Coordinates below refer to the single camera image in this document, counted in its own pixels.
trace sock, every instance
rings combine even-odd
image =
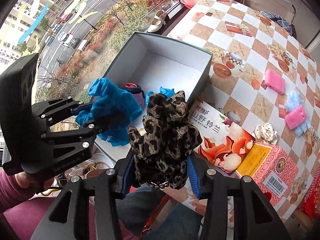
[[[129,93],[131,93],[135,100],[138,102],[139,106],[141,106],[141,108],[144,107],[145,96],[140,86],[138,86],[135,83],[126,83],[123,87],[123,90],[126,90]]]

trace red car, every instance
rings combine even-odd
[[[61,17],[60,17],[60,22],[67,22],[68,20],[70,20],[70,18],[72,17],[72,13],[69,13],[69,14],[62,14]]]

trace pink sponge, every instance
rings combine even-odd
[[[264,84],[280,95],[284,93],[284,79],[271,69],[264,73]]]
[[[302,105],[299,105],[292,112],[287,114],[284,119],[290,130],[296,128],[299,124],[302,124],[307,119],[307,114],[304,111]]]

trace product box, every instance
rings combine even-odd
[[[275,145],[255,143],[236,170],[239,178],[250,176],[263,193],[270,192],[274,207],[291,186],[298,174],[297,165]]]
[[[204,49],[168,37],[135,32],[111,63],[104,77],[122,88],[136,83],[147,94],[160,87],[183,90],[189,106],[197,99],[207,80],[212,54]],[[142,115],[131,124],[143,128]],[[97,147],[114,161],[126,157],[130,144],[112,147],[97,137]]]
[[[203,140],[195,151],[228,175],[238,168],[255,142],[246,130],[199,99],[190,109],[189,122],[198,128]]]

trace barcode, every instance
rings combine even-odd
[[[284,187],[281,186],[281,184],[274,178],[270,177],[269,182],[276,187],[276,189],[279,191],[279,193],[282,193],[284,190]]]
[[[278,197],[281,197],[288,188],[284,181],[280,179],[274,171],[270,172],[270,174],[264,180],[263,184]]]

